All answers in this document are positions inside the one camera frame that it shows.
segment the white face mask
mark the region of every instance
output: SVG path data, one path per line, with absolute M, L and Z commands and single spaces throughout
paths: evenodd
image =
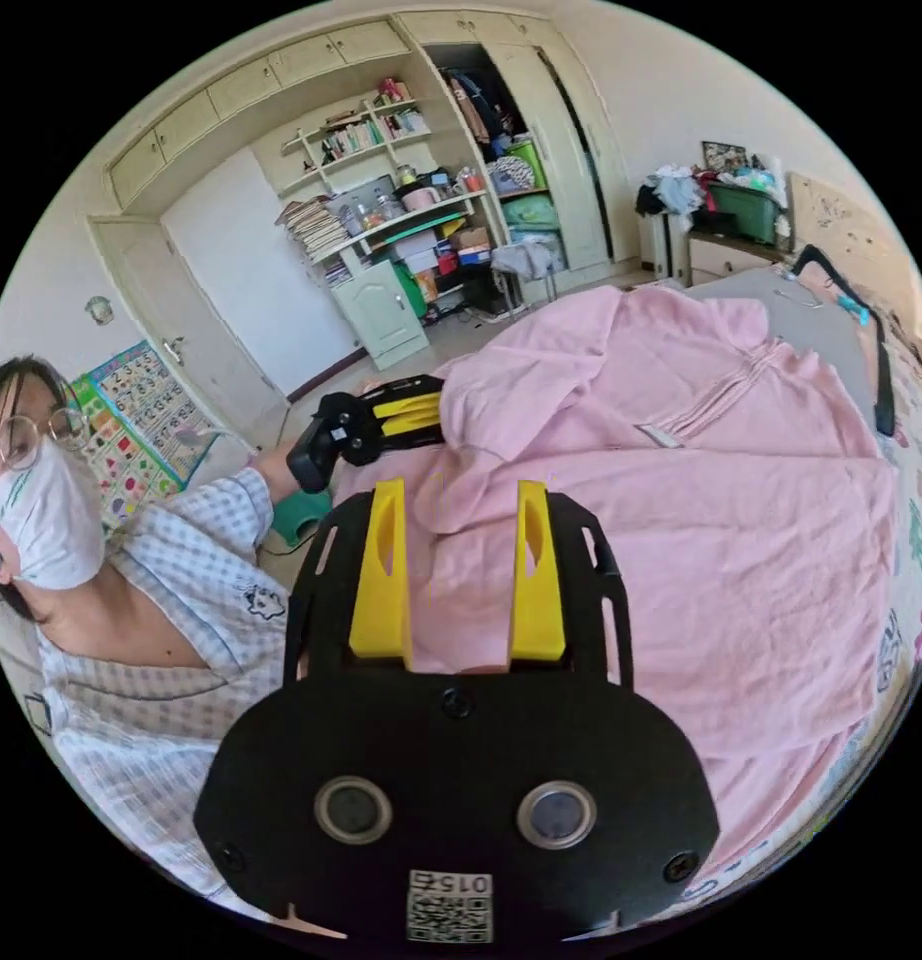
M 18 548 L 18 579 L 35 586 L 79 587 L 104 562 L 100 485 L 52 440 L 41 441 L 32 467 L 0 476 L 0 527 Z

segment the pink blanket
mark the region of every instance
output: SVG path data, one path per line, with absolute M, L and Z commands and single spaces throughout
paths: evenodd
M 782 823 L 872 708 L 894 553 L 894 468 L 834 370 L 767 332 L 753 300 L 566 297 L 438 371 L 444 447 L 339 476 L 338 501 L 405 480 L 420 672 L 504 668 L 519 480 L 599 518 L 635 688 L 718 806 L 705 873 Z

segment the woman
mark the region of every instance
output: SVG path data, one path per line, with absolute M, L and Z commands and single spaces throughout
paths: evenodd
M 54 743 L 129 842 L 213 903 L 270 920 L 221 880 L 192 814 L 221 738 L 281 684 L 287 595 L 256 551 L 298 490 L 293 441 L 143 507 L 105 544 L 72 396 L 42 360 L 0 366 L 0 595 L 37 624 Z

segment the door handle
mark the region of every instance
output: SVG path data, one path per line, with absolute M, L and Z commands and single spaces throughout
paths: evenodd
M 531 131 L 531 133 L 534 134 L 534 139 L 537 140 L 538 142 L 538 148 L 541 151 L 541 156 L 545 160 L 549 160 L 550 158 L 548 157 L 548 148 L 544 145 L 544 140 L 541 138 L 541 131 L 535 128 Z
M 184 337 L 175 337 L 173 340 L 162 340 L 161 346 L 164 347 L 164 352 L 179 366 L 184 366 L 184 357 L 181 356 L 181 351 L 178 349 L 181 344 L 184 343 Z

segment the wall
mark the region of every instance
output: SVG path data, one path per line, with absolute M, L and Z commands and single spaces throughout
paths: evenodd
M 218 314 L 285 394 L 356 349 L 333 297 L 275 226 L 284 204 L 239 150 L 161 218 Z
M 432 5 L 433 0 L 332 0 L 300 10 L 217 48 L 146 97 L 75 171 L 23 251 L 0 304 L 0 358 L 37 345 L 63 373 L 74 375 L 138 339 L 81 218 L 118 212 L 102 177 L 103 164 L 169 103 L 225 65 L 276 45 L 285 34 Z M 662 163 L 697 160 L 702 139 L 740 140 L 781 156 L 791 169 L 830 183 L 883 215 L 857 171 L 811 121 L 754 74 L 700 41 L 641 14 L 588 0 L 471 6 L 554 17 L 594 77 L 635 183 Z M 116 320 L 86 336 L 86 324 L 93 324 L 83 305 L 95 294 L 112 301 Z

